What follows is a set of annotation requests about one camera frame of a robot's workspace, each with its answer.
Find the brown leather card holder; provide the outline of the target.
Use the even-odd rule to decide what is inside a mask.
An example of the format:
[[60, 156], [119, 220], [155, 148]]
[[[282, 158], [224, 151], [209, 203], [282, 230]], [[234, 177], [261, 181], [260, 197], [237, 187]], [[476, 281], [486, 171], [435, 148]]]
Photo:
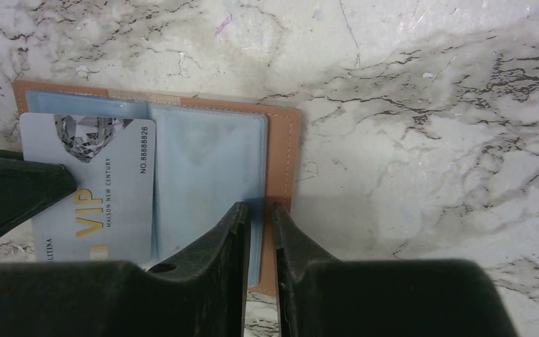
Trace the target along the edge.
[[277, 292], [271, 209], [290, 207], [302, 117], [289, 107], [17, 80], [19, 113], [151, 119], [157, 125], [152, 257], [179, 252], [237, 201], [251, 205], [252, 292]]

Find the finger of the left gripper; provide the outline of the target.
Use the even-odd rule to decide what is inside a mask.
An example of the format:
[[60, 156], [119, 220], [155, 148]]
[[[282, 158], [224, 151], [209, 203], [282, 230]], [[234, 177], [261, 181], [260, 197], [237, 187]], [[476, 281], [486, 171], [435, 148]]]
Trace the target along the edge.
[[0, 150], [0, 237], [76, 189], [63, 165], [25, 161], [19, 152]]

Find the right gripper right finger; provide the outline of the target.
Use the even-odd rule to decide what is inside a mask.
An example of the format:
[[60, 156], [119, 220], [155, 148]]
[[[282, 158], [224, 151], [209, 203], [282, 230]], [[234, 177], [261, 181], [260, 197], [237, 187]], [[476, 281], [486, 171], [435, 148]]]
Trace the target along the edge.
[[272, 207], [282, 336], [516, 336], [468, 260], [343, 261]]

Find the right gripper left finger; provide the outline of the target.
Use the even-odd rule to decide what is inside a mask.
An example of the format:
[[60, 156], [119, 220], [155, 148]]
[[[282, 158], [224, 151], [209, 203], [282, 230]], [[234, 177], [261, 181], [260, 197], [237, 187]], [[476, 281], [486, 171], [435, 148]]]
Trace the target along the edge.
[[148, 270], [126, 261], [0, 263], [0, 336], [242, 336], [251, 211]]

